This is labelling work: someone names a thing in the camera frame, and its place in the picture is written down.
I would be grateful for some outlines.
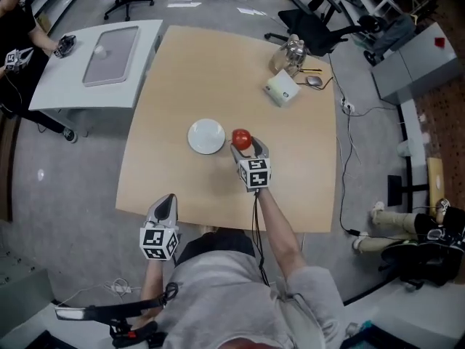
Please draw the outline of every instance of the gray shirt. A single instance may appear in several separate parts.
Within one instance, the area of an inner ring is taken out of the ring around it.
[[[165,349],[217,349],[236,338],[274,348],[339,348],[344,306],[328,270],[293,272],[286,295],[264,285],[256,260],[214,251],[174,269],[178,295],[156,317]]]

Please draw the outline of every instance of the white plate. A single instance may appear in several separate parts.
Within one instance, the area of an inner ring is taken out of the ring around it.
[[[187,140],[192,149],[200,154],[216,153],[225,143],[225,130],[215,120],[197,120],[189,128]]]

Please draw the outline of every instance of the white ball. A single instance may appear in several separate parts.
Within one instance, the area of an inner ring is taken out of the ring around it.
[[[94,54],[97,58],[104,60],[107,57],[107,51],[102,45],[97,45],[94,49]]]

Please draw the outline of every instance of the man's arm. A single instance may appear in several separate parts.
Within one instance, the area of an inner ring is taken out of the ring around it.
[[[260,207],[268,241],[287,282],[287,293],[312,311],[328,349],[339,348],[345,335],[344,305],[329,270],[307,266],[289,222],[270,191],[260,189]]]
[[[293,271],[307,266],[307,263],[291,225],[279,209],[268,188],[260,189],[259,202],[271,250],[278,261],[284,278],[287,279]]]
[[[58,43],[51,40],[37,25],[32,31],[29,31],[28,35],[36,47],[48,52],[49,55],[58,48]]]
[[[144,285],[140,293],[141,300],[151,300],[163,293],[163,264],[161,261],[149,260],[145,271]],[[137,319],[132,329],[138,329],[156,317],[162,307],[149,309],[143,316]]]

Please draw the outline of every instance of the computer mouse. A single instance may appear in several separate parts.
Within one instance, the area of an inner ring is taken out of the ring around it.
[[[323,82],[319,76],[307,76],[307,83],[311,87],[321,87]]]

